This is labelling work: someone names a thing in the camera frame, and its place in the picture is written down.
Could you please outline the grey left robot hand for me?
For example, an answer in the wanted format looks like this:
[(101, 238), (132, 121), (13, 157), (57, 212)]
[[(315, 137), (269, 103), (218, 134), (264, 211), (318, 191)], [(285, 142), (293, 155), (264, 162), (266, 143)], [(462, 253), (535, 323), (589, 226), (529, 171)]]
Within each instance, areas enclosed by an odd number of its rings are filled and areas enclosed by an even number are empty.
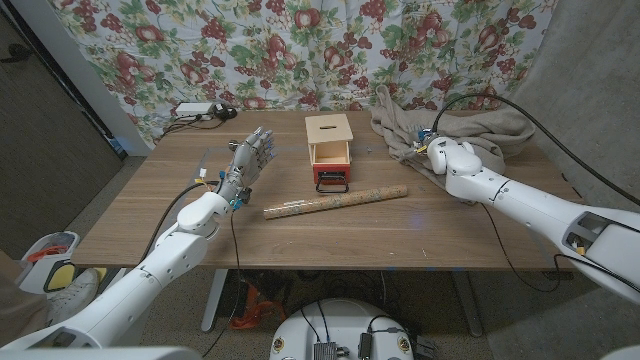
[(274, 148), (271, 130), (258, 127), (249, 134), (236, 146), (229, 171), (219, 184), (217, 194), (230, 201), (250, 187), (276, 156)]

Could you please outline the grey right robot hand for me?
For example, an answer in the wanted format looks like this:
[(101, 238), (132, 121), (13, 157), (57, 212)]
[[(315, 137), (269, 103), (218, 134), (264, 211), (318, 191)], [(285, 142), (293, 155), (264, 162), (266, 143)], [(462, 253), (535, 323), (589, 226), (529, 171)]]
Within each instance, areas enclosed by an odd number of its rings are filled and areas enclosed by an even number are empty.
[(420, 129), (416, 132), (417, 140), (414, 147), (417, 152), (425, 152), (428, 146), (435, 141), (440, 135), (430, 128)]

